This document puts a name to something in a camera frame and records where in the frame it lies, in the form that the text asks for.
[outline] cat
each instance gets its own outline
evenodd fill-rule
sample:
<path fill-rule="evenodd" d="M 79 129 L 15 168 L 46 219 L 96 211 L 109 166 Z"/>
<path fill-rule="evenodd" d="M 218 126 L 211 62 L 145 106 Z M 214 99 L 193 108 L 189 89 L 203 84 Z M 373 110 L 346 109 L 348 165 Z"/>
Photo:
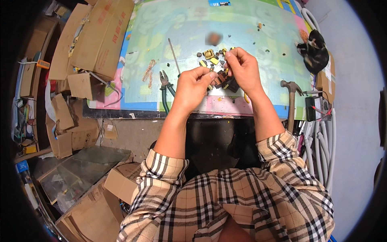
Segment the cat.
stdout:
<path fill-rule="evenodd" d="M 308 42 L 295 42 L 298 52 L 304 57 L 304 63 L 310 73 L 317 75 L 329 61 L 328 50 L 322 35 L 315 29 L 309 34 Z"/>

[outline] pliers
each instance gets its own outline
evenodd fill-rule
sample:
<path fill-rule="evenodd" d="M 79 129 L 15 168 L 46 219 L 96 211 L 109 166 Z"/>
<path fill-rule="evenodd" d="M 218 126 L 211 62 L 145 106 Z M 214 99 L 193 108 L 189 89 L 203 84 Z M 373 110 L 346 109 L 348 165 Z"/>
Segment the pliers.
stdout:
<path fill-rule="evenodd" d="M 167 92 L 166 92 L 166 89 L 168 88 L 168 90 L 171 92 L 172 96 L 175 97 L 175 90 L 173 89 L 173 84 L 171 84 L 169 81 L 168 81 L 168 76 L 167 74 L 165 74 L 165 71 L 163 70 L 163 72 L 161 73 L 160 71 L 160 81 L 161 81 L 161 96 L 162 96 L 162 99 L 163 99 L 163 106 L 164 106 L 164 109 L 165 109 L 165 113 L 168 114 L 170 109 L 168 108 L 168 105 L 167 105 Z"/>

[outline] multimeter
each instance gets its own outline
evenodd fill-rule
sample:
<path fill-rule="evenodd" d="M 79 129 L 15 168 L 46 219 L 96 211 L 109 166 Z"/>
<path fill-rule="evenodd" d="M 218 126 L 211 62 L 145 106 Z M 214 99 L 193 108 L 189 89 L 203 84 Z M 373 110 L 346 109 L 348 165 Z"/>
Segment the multimeter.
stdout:
<path fill-rule="evenodd" d="M 50 68 L 50 63 L 43 60 L 38 60 L 38 63 L 36 64 L 36 66 L 48 70 Z"/>

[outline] workbench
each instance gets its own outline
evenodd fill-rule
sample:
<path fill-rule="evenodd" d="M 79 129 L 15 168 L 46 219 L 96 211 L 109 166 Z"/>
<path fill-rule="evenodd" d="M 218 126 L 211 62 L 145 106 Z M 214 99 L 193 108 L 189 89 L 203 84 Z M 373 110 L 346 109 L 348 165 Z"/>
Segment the workbench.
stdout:
<path fill-rule="evenodd" d="M 218 46 L 206 46 L 205 34 L 223 34 Z M 177 67 L 171 54 L 171 38 L 181 71 L 199 66 L 197 52 L 240 46 L 257 58 L 262 86 L 278 116 L 288 116 L 288 91 L 280 81 L 294 81 L 303 91 L 313 86 L 294 41 L 299 31 L 310 32 L 294 0 L 240 0 L 231 6 L 210 7 L 208 1 L 151 0 L 137 2 L 120 53 L 116 77 L 111 84 L 120 96 L 105 89 L 104 102 L 83 101 L 83 116 L 90 118 L 165 118 L 161 103 L 159 71 L 165 70 L 176 88 Z M 151 74 L 145 77 L 147 69 Z M 120 98 L 116 104 L 109 105 Z M 296 96 L 295 119 L 305 120 L 305 97 Z M 167 95 L 171 107 L 173 97 Z M 237 93 L 209 91 L 191 118 L 251 117 L 252 106 Z"/>

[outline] wooden hammer handle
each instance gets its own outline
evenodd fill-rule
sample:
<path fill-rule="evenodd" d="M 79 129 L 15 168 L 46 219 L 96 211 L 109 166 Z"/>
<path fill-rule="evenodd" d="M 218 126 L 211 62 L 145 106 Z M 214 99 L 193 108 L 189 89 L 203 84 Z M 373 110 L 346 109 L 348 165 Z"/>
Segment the wooden hammer handle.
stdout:
<path fill-rule="evenodd" d="M 294 105 L 296 93 L 289 93 L 288 131 L 293 134 L 294 126 Z"/>

